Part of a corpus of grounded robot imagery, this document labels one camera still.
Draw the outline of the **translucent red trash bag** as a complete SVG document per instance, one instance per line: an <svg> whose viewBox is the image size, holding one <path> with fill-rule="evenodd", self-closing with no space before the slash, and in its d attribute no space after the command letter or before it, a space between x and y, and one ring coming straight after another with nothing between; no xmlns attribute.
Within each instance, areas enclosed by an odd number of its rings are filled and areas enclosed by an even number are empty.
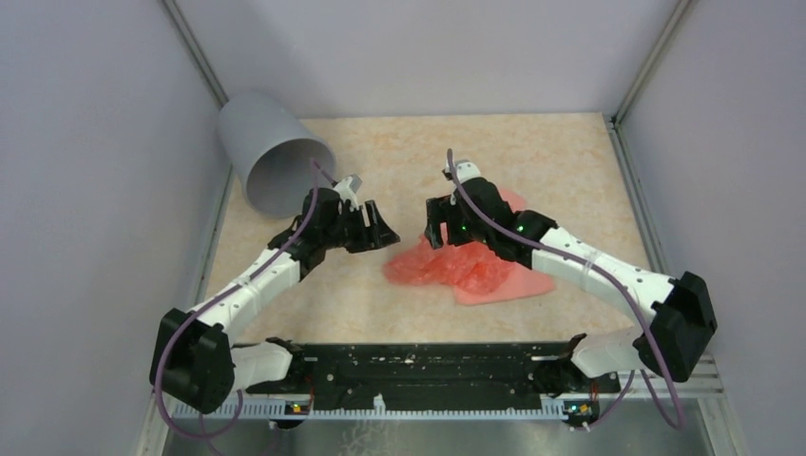
<svg viewBox="0 0 806 456"><path fill-rule="evenodd" d="M485 244L471 242L433 249L424 236L396 254L382 268L384 276L400 285L444 285L474 295L498 290L515 268Z"/></svg>

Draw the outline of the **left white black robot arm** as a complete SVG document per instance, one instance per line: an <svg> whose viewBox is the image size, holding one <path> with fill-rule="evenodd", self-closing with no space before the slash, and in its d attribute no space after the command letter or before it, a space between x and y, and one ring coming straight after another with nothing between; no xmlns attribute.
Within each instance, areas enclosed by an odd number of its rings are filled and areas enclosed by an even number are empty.
<svg viewBox="0 0 806 456"><path fill-rule="evenodd" d="M287 393L298 390L305 369L286 343L238 347L236 339L275 298L319 266L328 251L360 254L399 240L373 200L357 203L332 188L311 190L292 224L243 273L190 310L172 309L163 316L149 373L154 390L203 414L261 383Z"/></svg>

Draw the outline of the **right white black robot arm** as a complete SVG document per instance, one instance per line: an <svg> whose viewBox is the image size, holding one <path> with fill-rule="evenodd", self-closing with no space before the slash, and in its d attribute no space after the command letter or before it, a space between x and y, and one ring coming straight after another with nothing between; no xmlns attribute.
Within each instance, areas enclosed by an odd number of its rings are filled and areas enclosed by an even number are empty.
<svg viewBox="0 0 806 456"><path fill-rule="evenodd" d="M557 366L560 384L582 391L613 371L652 371L687 381L718 323L705 281L631 265L574 237L533 210L515 210L484 178L426 202L424 235L433 249L477 242L504 261L560 278L618 309L634 326L578 335Z"/></svg>

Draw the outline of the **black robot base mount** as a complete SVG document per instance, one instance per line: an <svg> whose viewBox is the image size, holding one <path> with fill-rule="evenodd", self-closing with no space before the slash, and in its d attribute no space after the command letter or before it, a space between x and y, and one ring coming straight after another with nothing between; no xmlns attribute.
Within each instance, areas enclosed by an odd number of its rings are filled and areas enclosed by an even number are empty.
<svg viewBox="0 0 806 456"><path fill-rule="evenodd" d="M622 386L615 373L582 374L564 342L279 344L292 354L288 373L247 392L310 395L316 411L364 410L376 396L392 411L530 410Z"/></svg>

